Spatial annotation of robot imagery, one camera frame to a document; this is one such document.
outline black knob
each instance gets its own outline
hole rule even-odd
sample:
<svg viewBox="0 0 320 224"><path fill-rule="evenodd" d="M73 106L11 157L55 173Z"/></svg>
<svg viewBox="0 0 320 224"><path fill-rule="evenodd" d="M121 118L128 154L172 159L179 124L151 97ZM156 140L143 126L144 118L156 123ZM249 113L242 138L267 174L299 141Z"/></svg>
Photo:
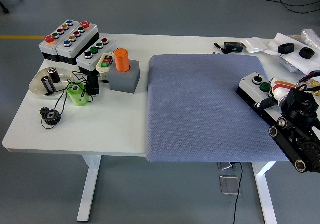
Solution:
<svg viewBox="0 0 320 224"><path fill-rule="evenodd" d="M260 74L258 74L257 76L255 76L252 80L252 82L256 85L261 85L262 83L262 77Z"/></svg>
<svg viewBox="0 0 320 224"><path fill-rule="evenodd" d="M91 59L93 57L91 51L87 50L84 52L84 58L85 59Z"/></svg>

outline gray block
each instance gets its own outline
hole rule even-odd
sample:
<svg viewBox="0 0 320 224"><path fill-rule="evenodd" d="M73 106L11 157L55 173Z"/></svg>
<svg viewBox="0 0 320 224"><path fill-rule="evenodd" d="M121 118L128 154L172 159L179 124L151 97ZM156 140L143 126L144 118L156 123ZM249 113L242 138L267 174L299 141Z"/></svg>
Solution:
<svg viewBox="0 0 320 224"><path fill-rule="evenodd" d="M137 60L129 60L130 70L127 72L117 71L114 63L109 72L108 79L110 89L123 93L135 93L140 79L140 63Z"/></svg>

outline clear plastic dish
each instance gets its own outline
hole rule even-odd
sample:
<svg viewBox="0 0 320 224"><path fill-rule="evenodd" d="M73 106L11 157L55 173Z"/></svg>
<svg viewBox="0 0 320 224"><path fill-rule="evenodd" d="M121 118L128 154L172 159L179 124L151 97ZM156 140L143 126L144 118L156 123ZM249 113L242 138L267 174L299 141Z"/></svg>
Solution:
<svg viewBox="0 0 320 224"><path fill-rule="evenodd" d="M54 99L58 99L61 96L62 91L60 91L60 90L63 90L67 87L67 85L69 84L68 80L73 81L74 75L71 70L64 69L64 68L56 68L56 71L58 72L61 81L59 83L54 83L54 86L55 86L56 90L59 92L54 92L50 95L47 95L48 92L47 92L45 86L43 85L41 79L44 76L49 76L48 70L51 68L52 67L49 67L49 68L45 68L45 69L39 71L37 73L37 75L35 75L33 80L30 82L29 90L30 90L30 92L32 92L35 95L41 96L46 99L54 100Z"/></svg>

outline table leg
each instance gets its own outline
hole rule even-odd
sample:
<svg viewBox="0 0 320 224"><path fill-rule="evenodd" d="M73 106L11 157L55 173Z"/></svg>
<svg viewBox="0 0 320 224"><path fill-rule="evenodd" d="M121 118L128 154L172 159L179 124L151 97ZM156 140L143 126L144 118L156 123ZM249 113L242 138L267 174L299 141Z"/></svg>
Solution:
<svg viewBox="0 0 320 224"><path fill-rule="evenodd" d="M77 217L77 222L88 222L92 201L95 194L96 182L101 162L100 155L83 155L83 159L89 166L88 174L84 185L81 204Z"/></svg>
<svg viewBox="0 0 320 224"><path fill-rule="evenodd" d="M277 224L265 173L272 168L275 161L252 162L256 186L258 189L265 224Z"/></svg>

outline black pen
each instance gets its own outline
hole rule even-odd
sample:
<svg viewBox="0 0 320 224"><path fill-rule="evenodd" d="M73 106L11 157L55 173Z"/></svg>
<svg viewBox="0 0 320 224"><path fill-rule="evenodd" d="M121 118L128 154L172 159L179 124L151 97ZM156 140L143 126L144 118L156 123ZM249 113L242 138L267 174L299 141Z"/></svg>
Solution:
<svg viewBox="0 0 320 224"><path fill-rule="evenodd" d="M221 46L219 46L218 43L215 43L214 45L215 45L217 48L219 48L219 49L222 51L223 54L228 54L228 52L227 52L225 49L223 49Z"/></svg>

